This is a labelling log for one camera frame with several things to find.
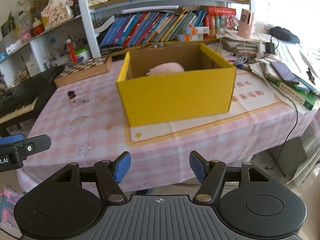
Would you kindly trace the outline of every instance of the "black keyboard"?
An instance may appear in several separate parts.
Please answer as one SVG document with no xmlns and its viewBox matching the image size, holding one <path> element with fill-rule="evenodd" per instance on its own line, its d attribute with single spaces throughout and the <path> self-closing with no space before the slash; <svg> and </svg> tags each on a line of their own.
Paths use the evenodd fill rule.
<svg viewBox="0 0 320 240">
<path fill-rule="evenodd" d="M 1 136 L 7 135 L 6 127 L 39 116 L 57 89 L 53 81 L 63 69 L 63 66 L 50 68 L 0 96 Z"/>
</svg>

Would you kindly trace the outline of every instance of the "screw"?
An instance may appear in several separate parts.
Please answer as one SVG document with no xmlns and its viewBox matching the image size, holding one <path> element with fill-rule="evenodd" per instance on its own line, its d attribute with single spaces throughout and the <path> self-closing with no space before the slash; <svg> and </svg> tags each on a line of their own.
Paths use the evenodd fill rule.
<svg viewBox="0 0 320 240">
<path fill-rule="evenodd" d="M 112 194 L 109 196 L 109 200 L 112 202 L 120 202 L 124 200 L 124 196 L 121 194 Z"/>
<path fill-rule="evenodd" d="M 211 196 L 208 194 L 199 194 L 196 199 L 201 202 L 208 202 L 211 200 Z"/>
</svg>

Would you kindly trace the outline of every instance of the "smartphone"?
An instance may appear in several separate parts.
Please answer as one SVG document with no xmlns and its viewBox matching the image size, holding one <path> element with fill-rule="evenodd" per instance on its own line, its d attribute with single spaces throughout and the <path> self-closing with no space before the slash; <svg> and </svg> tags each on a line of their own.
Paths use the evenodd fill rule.
<svg viewBox="0 0 320 240">
<path fill-rule="evenodd" d="M 282 78 L 283 81 L 299 84 L 300 81 L 297 77 L 291 72 L 286 64 L 282 62 L 271 62 L 271 66 L 277 72 L 277 74 Z"/>
</svg>

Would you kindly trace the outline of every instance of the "photo frame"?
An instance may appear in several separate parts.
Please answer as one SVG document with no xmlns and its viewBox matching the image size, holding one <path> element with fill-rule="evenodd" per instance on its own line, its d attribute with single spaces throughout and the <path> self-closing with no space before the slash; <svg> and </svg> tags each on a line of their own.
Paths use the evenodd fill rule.
<svg viewBox="0 0 320 240">
<path fill-rule="evenodd" d="M 12 19 L 10 22 L 6 21 L 2 26 L 1 26 L 1 33 L 2 37 L 4 38 L 7 36 L 10 32 L 12 32 L 16 28 L 16 25 L 14 24 L 14 19 Z"/>
<path fill-rule="evenodd" d="M 32 15 L 31 13 L 26 13 L 20 20 L 21 29 L 29 31 L 32 29 Z"/>
</svg>

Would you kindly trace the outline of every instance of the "floor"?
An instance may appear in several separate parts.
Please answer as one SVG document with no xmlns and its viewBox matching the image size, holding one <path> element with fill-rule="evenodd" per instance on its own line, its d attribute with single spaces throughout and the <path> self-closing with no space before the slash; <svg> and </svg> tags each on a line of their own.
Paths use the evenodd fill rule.
<svg viewBox="0 0 320 240">
<path fill-rule="evenodd" d="M 266 165 L 272 166 L 272 159 L 266 154 L 259 154 L 252 160 L 257 166 L 263 168 Z M 287 185 L 295 194 L 302 198 L 305 202 L 308 210 L 307 218 L 303 224 L 303 227 L 299 233 L 299 236 L 303 240 L 319 240 L 320 239 L 320 164 L 317 164 L 314 169 L 309 173 L 304 182 L 296 187 L 293 183 Z M 269 172 L 274 178 L 281 180 L 282 174 L 276 167 Z M 0 189 L 3 189 L 6 185 L 11 185 L 13 189 L 21 192 L 21 188 L 18 184 L 16 171 L 8 171 L 1 173 L 0 177 Z M 196 178 L 190 179 L 184 183 L 178 185 L 170 185 L 164 187 L 155 188 L 152 192 L 153 195 L 175 195 L 175 194 L 189 194 L 192 198 L 199 189 L 200 184 Z M 223 194 L 236 188 L 235 183 L 228 183 L 225 186 Z M 0 240 L 14 240 L 6 233 L 0 230 Z"/>
</svg>

